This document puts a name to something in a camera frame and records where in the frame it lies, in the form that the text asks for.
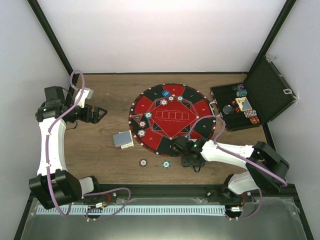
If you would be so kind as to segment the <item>green blue chip stack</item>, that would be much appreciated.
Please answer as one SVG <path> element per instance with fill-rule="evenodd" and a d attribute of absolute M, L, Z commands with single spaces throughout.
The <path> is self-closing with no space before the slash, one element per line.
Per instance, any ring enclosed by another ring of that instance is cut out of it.
<path fill-rule="evenodd" d="M 163 168 L 168 169 L 171 166 L 171 163 L 169 161 L 164 161 L 162 163 Z"/>

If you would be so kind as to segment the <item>grey playing card deck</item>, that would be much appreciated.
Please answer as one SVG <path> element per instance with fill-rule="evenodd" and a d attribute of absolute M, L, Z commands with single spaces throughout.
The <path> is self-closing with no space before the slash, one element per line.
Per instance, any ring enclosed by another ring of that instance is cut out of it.
<path fill-rule="evenodd" d="M 131 145 L 133 142 L 131 131 L 127 130 L 114 134 L 113 142 L 115 147 Z"/>

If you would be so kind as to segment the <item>triangular black dealer button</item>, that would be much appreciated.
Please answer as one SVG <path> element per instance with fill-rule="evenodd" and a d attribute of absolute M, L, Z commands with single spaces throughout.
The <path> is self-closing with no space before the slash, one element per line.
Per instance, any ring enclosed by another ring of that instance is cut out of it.
<path fill-rule="evenodd" d="M 136 114 L 132 115 L 131 118 L 139 125 L 142 121 L 143 115 L 142 114 Z"/>

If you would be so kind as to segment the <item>red black chip stack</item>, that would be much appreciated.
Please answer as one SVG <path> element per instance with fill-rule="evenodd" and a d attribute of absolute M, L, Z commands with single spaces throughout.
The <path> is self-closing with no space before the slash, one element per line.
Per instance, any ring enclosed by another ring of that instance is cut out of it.
<path fill-rule="evenodd" d="M 140 164 L 142 167 L 144 167 L 144 166 L 147 165 L 147 161 L 146 161 L 145 159 L 142 159 L 142 160 L 139 162 L 139 164 Z"/>

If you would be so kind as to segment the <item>blue round blind button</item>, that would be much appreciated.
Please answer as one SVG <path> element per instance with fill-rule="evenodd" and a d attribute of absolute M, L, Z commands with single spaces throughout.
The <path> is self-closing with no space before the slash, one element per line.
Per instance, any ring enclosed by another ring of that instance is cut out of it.
<path fill-rule="evenodd" d="M 171 96 L 171 93 L 170 93 L 170 91 L 168 91 L 168 90 L 164 90 L 164 91 L 162 92 L 162 96 L 163 96 L 164 98 L 168 98 L 168 97 Z"/>

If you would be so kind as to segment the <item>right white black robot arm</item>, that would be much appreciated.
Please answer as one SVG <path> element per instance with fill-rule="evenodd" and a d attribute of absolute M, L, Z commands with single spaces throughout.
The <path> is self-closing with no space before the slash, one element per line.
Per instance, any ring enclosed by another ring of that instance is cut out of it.
<path fill-rule="evenodd" d="M 277 194 L 288 185 L 289 163 L 262 141 L 255 145 L 232 145 L 180 136 L 173 142 L 173 150 L 180 153 L 181 160 L 190 167 L 200 169 L 205 163 L 219 162 L 244 169 L 243 173 L 230 174 L 223 183 L 222 195 L 229 202 L 254 190 Z"/>

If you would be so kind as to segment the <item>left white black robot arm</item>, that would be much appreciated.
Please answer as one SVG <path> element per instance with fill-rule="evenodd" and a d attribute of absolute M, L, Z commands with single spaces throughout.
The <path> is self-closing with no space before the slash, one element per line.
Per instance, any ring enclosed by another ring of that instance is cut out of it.
<path fill-rule="evenodd" d="M 107 110 L 85 103 L 94 93 L 87 87 L 75 96 L 74 107 L 67 104 L 60 86 L 47 87 L 44 93 L 46 101 L 35 114 L 41 133 L 40 164 L 36 177 L 29 180 L 29 189 L 47 210 L 77 202 L 84 196 L 97 202 L 102 196 L 97 178 L 92 175 L 78 179 L 68 172 L 64 140 L 67 123 L 97 124 Z"/>

